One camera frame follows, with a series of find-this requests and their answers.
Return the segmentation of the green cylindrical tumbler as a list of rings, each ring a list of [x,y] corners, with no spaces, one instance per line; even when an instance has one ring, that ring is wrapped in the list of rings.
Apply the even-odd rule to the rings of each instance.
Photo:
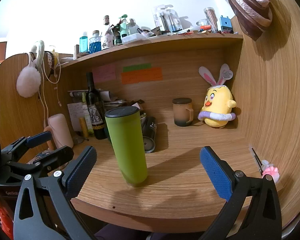
[[[140,111],[134,106],[111,109],[105,114],[111,144],[125,181],[141,185],[148,176]]]

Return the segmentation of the pink mug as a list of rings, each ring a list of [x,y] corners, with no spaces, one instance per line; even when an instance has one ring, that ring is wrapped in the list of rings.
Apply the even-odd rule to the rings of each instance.
[[[63,114],[55,114],[48,118],[48,125],[44,128],[44,132],[51,132],[52,139],[47,142],[48,150],[53,151],[55,148],[69,146],[73,148],[74,142],[68,123]]]

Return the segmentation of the yellow tube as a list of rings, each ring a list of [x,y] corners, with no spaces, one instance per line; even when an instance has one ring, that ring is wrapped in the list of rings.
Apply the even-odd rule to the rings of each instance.
[[[79,118],[79,124],[80,124],[81,129],[82,129],[83,137],[88,138],[89,137],[89,131],[88,131],[87,124],[85,122],[84,117]]]

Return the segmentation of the pink paw toy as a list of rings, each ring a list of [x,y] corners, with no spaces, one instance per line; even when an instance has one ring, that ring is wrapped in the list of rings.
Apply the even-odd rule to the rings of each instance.
[[[279,181],[280,174],[279,174],[279,169],[277,167],[274,167],[274,166],[267,167],[263,171],[262,177],[265,177],[266,175],[272,176],[275,184]]]

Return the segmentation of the dark wine bottle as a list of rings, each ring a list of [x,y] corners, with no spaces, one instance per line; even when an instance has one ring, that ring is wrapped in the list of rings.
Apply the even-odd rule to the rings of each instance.
[[[94,136],[98,140],[107,139],[104,105],[100,92],[95,88],[93,73],[87,73],[88,91],[85,96]]]

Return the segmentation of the white fluffy pompom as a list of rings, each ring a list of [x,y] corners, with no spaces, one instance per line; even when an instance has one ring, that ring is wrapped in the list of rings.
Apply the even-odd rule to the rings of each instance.
[[[33,66],[26,66],[17,78],[16,89],[20,96],[29,98],[38,92],[40,83],[41,77],[38,70]]]

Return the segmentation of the black lying tumbler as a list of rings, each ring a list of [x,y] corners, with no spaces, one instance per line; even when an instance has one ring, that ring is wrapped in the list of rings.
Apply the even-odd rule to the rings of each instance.
[[[142,128],[143,144],[145,153],[152,153],[155,150],[155,136],[157,133],[157,120],[148,116]]]

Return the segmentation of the pink sticky note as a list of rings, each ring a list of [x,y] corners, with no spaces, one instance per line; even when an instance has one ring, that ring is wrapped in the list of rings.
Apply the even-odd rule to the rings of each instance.
[[[93,78],[95,83],[103,83],[116,79],[116,70],[113,64],[107,64],[93,68]]]

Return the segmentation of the yellow chick plush toy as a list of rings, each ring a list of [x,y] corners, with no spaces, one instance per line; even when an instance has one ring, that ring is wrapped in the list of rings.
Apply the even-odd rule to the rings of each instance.
[[[233,99],[230,89],[225,85],[226,81],[232,79],[233,72],[225,63],[220,68],[218,81],[206,67],[199,67],[198,73],[211,85],[206,91],[198,120],[213,128],[223,128],[236,118],[232,109],[236,107],[237,103]]]

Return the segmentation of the green sticky note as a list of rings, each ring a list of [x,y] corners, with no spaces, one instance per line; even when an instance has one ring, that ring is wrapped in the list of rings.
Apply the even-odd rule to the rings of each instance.
[[[152,65],[150,63],[135,64],[135,65],[123,67],[122,72],[123,73],[132,72],[132,71],[137,71],[137,70],[149,69],[151,67],[152,67]]]

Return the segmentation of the blue liquid bottle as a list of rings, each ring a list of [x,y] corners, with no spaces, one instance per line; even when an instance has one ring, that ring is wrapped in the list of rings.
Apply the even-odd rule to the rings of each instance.
[[[89,53],[93,54],[99,51],[101,51],[101,37],[100,32],[95,30],[89,38]]]

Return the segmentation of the teal bottle on shelf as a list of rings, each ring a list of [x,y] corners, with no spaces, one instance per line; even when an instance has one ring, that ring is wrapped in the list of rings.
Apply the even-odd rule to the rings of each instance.
[[[79,52],[80,53],[88,52],[88,35],[86,31],[79,38]]]

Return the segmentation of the orange sticky note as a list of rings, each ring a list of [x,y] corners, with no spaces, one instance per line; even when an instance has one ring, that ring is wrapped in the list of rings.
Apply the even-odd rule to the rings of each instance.
[[[152,67],[121,73],[121,83],[123,85],[160,80],[162,80],[161,67]]]

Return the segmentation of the brown ceramic mug with lid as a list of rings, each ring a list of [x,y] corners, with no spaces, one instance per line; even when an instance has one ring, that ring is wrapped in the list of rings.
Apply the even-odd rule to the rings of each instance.
[[[176,98],[172,100],[174,123],[180,127],[190,126],[193,122],[193,107],[191,98]]]

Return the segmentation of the brown hanging cloth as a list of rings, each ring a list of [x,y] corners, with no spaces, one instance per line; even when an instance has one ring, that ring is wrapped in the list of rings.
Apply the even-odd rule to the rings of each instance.
[[[254,41],[269,28],[273,20],[271,0],[228,0],[239,25]]]

